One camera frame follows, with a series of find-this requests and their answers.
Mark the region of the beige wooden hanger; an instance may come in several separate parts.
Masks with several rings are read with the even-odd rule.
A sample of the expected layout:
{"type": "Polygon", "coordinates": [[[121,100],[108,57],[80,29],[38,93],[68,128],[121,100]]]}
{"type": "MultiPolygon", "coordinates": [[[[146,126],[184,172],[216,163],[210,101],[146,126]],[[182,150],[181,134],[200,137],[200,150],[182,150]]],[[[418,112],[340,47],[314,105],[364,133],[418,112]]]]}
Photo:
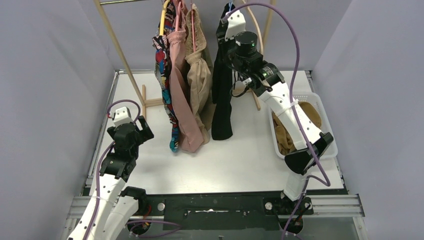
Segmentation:
{"type": "Polygon", "coordinates": [[[263,43],[263,39],[262,39],[262,32],[260,29],[260,26],[258,24],[258,21],[256,19],[256,16],[254,15],[253,11],[251,10],[251,8],[249,6],[246,7],[246,11],[248,12],[248,14],[250,15],[250,18],[255,26],[256,29],[256,33],[258,36],[258,41],[259,41],[259,52],[261,54],[264,54],[264,43],[263,43]]]}

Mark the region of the black shorts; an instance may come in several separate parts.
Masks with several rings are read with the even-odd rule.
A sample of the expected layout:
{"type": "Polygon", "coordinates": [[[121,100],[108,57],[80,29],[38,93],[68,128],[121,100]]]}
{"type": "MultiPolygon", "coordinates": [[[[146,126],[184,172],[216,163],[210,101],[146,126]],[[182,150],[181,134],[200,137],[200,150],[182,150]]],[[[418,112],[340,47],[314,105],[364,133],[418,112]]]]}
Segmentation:
{"type": "Polygon", "coordinates": [[[211,136],[216,141],[227,140],[233,135],[231,124],[233,83],[233,70],[224,64],[217,63],[215,59],[212,73],[212,102],[215,104],[215,110],[211,136]]]}

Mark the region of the tan brown shorts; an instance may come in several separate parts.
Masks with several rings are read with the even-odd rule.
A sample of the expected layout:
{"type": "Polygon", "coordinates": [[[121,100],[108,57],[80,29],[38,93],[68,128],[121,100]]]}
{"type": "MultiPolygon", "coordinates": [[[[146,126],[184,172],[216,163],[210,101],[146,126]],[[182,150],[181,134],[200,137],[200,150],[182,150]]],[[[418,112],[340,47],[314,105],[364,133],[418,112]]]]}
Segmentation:
{"type": "MultiPolygon", "coordinates": [[[[299,106],[304,111],[304,113],[308,116],[308,118],[312,121],[312,123],[316,127],[321,128],[322,126],[321,117],[319,113],[316,111],[316,109],[313,107],[313,105],[306,101],[300,101],[299,106]]],[[[287,154],[293,152],[296,148],[293,144],[293,141],[289,132],[286,130],[284,125],[281,123],[281,121],[278,119],[278,117],[275,115],[273,111],[271,111],[271,116],[272,116],[272,123],[273,123],[274,131],[275,131],[278,151],[282,155],[286,156],[287,154]]]]}

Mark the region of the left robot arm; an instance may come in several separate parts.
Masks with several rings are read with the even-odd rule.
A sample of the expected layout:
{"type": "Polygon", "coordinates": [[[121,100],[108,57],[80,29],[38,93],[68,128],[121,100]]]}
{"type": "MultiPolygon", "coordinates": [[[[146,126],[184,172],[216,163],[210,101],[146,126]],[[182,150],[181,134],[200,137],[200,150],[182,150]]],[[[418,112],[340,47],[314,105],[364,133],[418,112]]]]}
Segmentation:
{"type": "Polygon", "coordinates": [[[136,166],[139,146],[154,138],[143,116],[107,129],[113,141],[100,157],[95,173],[95,191],[69,240],[115,240],[129,218],[148,207],[146,191],[127,187],[136,166]]]}

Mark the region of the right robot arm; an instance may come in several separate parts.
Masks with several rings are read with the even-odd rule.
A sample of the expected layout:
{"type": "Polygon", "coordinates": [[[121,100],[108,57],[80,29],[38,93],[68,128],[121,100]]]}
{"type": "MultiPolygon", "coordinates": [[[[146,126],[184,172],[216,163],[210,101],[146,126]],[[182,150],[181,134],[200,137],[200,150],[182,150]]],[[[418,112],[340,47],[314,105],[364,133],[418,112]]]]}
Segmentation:
{"type": "Polygon", "coordinates": [[[284,157],[290,174],[283,189],[282,209],[295,213],[301,207],[301,194],[308,170],[315,166],[314,156],[320,158],[334,141],[330,132],[322,132],[306,115],[278,68],[263,59],[257,49],[258,36],[244,29],[245,22],[220,22],[216,38],[224,64],[237,73],[247,90],[273,111],[288,132],[294,151],[284,157]]]}

